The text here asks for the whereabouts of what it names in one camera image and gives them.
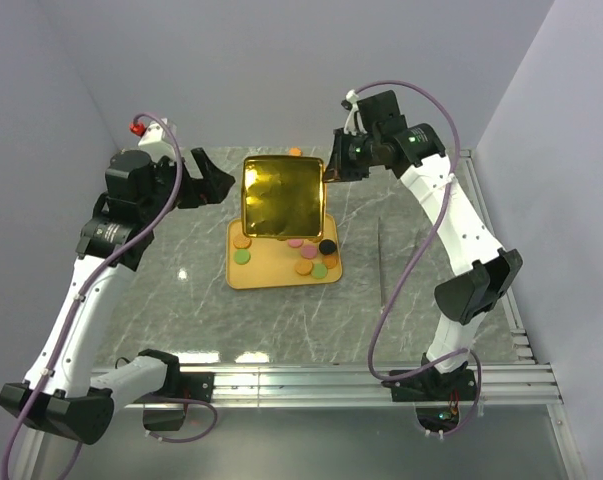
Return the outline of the metal serving tongs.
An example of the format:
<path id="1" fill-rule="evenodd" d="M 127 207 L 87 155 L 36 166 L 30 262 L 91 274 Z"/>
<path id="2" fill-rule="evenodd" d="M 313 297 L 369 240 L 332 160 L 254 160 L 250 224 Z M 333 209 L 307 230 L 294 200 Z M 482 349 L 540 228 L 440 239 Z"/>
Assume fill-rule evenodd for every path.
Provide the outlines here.
<path id="1" fill-rule="evenodd" d="M 383 270 L 383 254 L 382 254 L 382 222 L 381 217 L 377 217 L 377 270 L 379 281 L 379 299 L 380 311 L 383 312 L 386 305 L 385 292 L 385 274 Z"/>

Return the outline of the gold tin lid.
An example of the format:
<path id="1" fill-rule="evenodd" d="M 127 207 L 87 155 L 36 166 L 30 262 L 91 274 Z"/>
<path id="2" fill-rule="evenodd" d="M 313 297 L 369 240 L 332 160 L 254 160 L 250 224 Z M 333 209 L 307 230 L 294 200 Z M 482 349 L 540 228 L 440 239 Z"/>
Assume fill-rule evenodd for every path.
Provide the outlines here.
<path id="1" fill-rule="evenodd" d="M 241 223 L 253 238 L 310 239 L 324 233 L 324 162 L 317 157 L 256 155 L 243 162 Z"/>

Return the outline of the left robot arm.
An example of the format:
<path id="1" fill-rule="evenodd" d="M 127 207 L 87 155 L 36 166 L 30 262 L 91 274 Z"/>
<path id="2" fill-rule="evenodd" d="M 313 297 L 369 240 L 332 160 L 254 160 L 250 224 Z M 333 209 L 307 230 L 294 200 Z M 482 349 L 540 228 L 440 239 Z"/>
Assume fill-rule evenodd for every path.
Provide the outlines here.
<path id="1" fill-rule="evenodd" d="M 25 378 L 7 383 L 0 406 L 33 430 L 93 445 L 114 415 L 153 395 L 169 402 L 183 394 L 177 356 L 146 349 L 114 372 L 93 376 L 98 346 L 114 308 L 129 288 L 154 239 L 161 211 L 221 203 L 235 183 L 206 152 L 191 152 L 200 177 L 164 155 L 116 154 L 105 171 L 106 190 L 81 230 L 70 287 L 53 330 Z"/>

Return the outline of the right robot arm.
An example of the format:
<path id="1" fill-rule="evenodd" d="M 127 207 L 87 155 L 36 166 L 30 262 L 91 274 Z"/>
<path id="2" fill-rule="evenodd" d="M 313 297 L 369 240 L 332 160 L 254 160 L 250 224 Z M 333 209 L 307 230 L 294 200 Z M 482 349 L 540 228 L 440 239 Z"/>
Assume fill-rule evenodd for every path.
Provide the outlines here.
<path id="1" fill-rule="evenodd" d="M 404 272 L 410 274 L 434 239 L 446 251 L 451 279 L 434 289 L 440 319 L 432 343 L 415 370 L 370 372 L 407 401 L 471 398 L 479 375 L 468 369 L 478 327 L 511 287 L 523 260 L 488 230 L 455 174 L 457 153 L 447 153 L 428 124 L 411 125 L 392 90 L 364 97 L 349 91 L 342 102 L 345 125 L 334 132 L 326 183 L 367 178 L 373 167 L 391 171 L 416 199 L 432 227 Z"/>

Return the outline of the pink sandwich cookie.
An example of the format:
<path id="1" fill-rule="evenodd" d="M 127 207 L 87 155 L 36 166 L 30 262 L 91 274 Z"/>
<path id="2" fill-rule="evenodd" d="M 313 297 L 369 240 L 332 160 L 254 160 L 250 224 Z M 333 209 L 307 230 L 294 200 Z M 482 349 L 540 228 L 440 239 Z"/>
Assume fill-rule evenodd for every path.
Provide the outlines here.
<path id="1" fill-rule="evenodd" d="M 318 255 L 318 249 L 315 245 L 304 245 L 300 254 L 305 259 L 314 259 Z"/>
<path id="2" fill-rule="evenodd" d="M 287 245 L 291 248 L 300 248 L 303 246 L 303 244 L 304 244 L 303 239 L 289 239 L 287 241 Z"/>

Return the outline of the pink sandwich cookie lower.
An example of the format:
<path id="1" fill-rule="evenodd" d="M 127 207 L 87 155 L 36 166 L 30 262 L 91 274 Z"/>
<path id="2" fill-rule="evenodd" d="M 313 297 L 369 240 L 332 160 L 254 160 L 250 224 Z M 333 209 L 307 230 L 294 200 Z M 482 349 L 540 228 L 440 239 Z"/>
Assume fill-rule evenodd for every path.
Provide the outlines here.
<path id="1" fill-rule="evenodd" d="M 315 245 L 304 245 L 300 254 L 305 259 L 314 259 L 318 255 L 318 249 Z"/>

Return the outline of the small swirl cookie right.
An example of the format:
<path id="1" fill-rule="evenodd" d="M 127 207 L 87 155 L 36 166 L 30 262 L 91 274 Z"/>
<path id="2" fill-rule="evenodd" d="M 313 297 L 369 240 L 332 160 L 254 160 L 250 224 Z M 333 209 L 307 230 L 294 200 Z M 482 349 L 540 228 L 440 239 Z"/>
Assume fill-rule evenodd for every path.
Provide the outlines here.
<path id="1" fill-rule="evenodd" d="M 322 263 L 327 269 L 333 269 L 338 265 L 339 257 L 337 255 L 326 255 L 322 258 Z"/>

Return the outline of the green sandwich cookie right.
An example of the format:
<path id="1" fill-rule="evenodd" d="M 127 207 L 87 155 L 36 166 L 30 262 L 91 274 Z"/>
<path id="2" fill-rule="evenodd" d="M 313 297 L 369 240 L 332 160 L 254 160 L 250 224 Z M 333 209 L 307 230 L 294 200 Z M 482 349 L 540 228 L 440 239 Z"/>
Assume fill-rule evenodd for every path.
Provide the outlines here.
<path id="1" fill-rule="evenodd" d="M 311 271 L 311 276 L 315 279 L 324 279 L 328 272 L 328 268 L 323 263 L 315 263 Z"/>

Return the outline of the green sandwich cookie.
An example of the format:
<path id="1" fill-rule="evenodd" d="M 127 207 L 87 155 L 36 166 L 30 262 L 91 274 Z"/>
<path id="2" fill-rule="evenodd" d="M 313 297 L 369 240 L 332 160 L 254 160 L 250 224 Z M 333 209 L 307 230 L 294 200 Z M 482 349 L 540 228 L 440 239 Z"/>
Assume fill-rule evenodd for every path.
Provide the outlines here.
<path id="1" fill-rule="evenodd" d="M 245 265 L 251 259 L 251 254 L 248 249 L 237 249 L 233 254 L 233 261 L 238 265 Z"/>
<path id="2" fill-rule="evenodd" d="M 328 272 L 328 268 L 323 263 L 315 263 L 311 271 L 311 276 L 315 279 L 324 279 Z"/>

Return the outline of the dotted sandwich cookie left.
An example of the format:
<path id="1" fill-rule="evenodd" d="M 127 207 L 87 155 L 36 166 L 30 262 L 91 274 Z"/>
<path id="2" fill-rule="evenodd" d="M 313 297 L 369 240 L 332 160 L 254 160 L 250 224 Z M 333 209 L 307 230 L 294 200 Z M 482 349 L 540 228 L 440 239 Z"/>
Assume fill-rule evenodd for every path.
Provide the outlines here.
<path id="1" fill-rule="evenodd" d="M 236 249 L 249 249 L 252 244 L 252 239 L 244 235 L 236 235 L 232 239 L 232 244 Z"/>

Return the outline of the dotted sandwich cookie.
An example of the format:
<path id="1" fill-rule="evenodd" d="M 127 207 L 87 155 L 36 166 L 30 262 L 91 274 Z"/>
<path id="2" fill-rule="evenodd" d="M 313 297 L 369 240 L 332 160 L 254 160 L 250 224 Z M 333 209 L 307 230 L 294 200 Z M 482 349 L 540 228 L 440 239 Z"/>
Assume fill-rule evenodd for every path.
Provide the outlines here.
<path id="1" fill-rule="evenodd" d="M 252 244 L 252 239 L 244 235 L 236 235 L 232 239 L 232 244 L 236 249 L 249 249 Z"/>
<path id="2" fill-rule="evenodd" d="M 299 259 L 294 265 L 295 272 L 301 276 L 310 275 L 313 268 L 314 263 L 311 260 L 305 258 Z"/>

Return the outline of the dotted sandwich cookie right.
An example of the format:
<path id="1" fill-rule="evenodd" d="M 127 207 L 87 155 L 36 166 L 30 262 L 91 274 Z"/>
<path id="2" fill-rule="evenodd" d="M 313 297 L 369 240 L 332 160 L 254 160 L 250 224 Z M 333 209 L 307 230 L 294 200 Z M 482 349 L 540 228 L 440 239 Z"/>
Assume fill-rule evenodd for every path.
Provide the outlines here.
<path id="1" fill-rule="evenodd" d="M 311 260 L 305 258 L 299 259 L 294 265 L 295 272 L 301 276 L 310 275 L 313 268 L 314 263 Z"/>

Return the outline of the green sandwich cookie left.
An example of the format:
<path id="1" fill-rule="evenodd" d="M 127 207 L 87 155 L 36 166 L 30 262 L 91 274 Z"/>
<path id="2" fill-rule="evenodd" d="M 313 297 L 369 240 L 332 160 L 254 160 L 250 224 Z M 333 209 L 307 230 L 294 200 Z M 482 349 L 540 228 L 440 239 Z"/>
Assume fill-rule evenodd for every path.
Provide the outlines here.
<path id="1" fill-rule="evenodd" d="M 248 249 L 237 249 L 233 254 L 233 261 L 238 265 L 245 265 L 251 259 L 251 254 Z"/>

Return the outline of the yellow plastic tray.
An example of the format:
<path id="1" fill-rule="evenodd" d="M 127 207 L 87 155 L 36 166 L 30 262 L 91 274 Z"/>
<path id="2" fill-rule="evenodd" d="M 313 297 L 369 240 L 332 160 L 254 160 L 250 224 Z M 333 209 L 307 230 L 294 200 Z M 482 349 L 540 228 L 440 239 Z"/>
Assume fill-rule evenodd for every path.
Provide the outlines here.
<path id="1" fill-rule="evenodd" d="M 314 264 L 322 263 L 322 258 L 326 256 L 319 251 L 319 243 L 322 240 L 330 239 L 336 243 L 337 251 L 331 255 L 337 255 L 339 263 L 335 268 L 328 269 L 329 272 L 324 279 L 315 279 L 311 274 L 301 276 L 295 272 L 295 263 L 303 258 L 300 254 L 303 246 L 291 248 L 287 245 L 288 240 L 251 238 L 252 244 L 248 249 L 251 259 L 245 265 L 238 265 L 233 261 L 233 254 L 237 249 L 233 246 L 232 239 L 236 235 L 244 235 L 239 218 L 230 221 L 226 233 L 226 282 L 235 290 L 324 285 L 335 283 L 342 277 L 343 265 L 336 223 L 332 216 L 326 217 L 324 234 L 321 238 L 303 239 L 303 246 L 315 245 L 318 249 L 318 255 L 314 259 L 309 259 Z"/>

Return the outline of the aluminium rail frame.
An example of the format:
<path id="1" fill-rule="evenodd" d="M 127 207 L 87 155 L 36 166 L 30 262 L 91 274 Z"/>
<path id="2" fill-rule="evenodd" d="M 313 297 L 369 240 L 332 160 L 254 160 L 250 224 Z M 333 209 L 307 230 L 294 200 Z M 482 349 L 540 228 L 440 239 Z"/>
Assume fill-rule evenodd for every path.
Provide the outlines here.
<path id="1" fill-rule="evenodd" d="M 212 148 L 237 179 L 220 205 L 176 210 L 158 226 L 130 289 L 97 350 L 95 370 L 146 348 L 180 357 L 195 372 L 216 370 L 214 402 L 232 406 L 377 406 L 390 390 L 365 365 L 380 316 L 377 217 L 382 222 L 386 300 L 430 224 L 391 172 L 328 187 L 343 274 L 329 285 L 235 290 L 226 282 L 226 233 L 240 213 L 241 164 L 281 148 Z M 414 368 L 439 319 L 435 285 L 451 270 L 434 242 L 404 285 L 384 326 L 375 365 Z M 483 362 L 482 404 L 557 403 L 551 367 L 535 365 L 506 296 L 481 325 L 474 348 Z"/>

